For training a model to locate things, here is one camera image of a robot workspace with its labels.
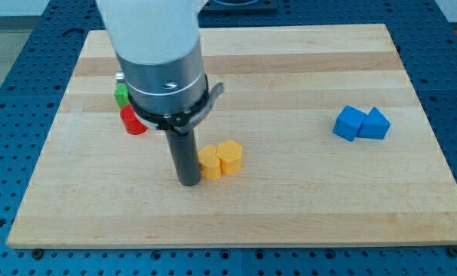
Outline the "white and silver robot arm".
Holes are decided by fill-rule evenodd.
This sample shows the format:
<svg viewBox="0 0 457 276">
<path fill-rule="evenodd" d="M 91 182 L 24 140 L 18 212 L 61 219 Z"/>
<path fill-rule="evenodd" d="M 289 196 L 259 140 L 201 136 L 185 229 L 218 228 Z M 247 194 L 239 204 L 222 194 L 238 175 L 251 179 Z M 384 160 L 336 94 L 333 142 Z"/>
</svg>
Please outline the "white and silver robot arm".
<svg viewBox="0 0 457 276">
<path fill-rule="evenodd" d="M 98 0 L 130 104 L 150 128 L 185 134 L 223 90 L 209 89 L 198 14 L 206 0 Z"/>
</svg>

